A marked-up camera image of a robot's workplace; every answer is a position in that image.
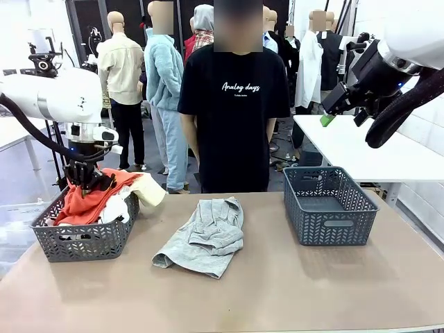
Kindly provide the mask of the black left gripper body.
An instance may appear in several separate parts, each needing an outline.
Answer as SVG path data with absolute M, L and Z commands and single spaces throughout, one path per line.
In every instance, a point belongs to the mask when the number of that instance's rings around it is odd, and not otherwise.
M 82 155 L 87 159 L 99 154 L 99 148 L 95 147 L 93 143 L 68 142 L 68 148 L 71 152 Z

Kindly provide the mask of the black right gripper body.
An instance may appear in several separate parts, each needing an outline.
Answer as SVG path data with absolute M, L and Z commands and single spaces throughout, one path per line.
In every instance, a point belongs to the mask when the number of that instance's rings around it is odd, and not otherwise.
M 352 67 L 357 82 L 352 90 L 357 106 L 367 114 L 379 114 L 401 96 L 404 59 L 394 55 L 384 40 L 374 40 Z

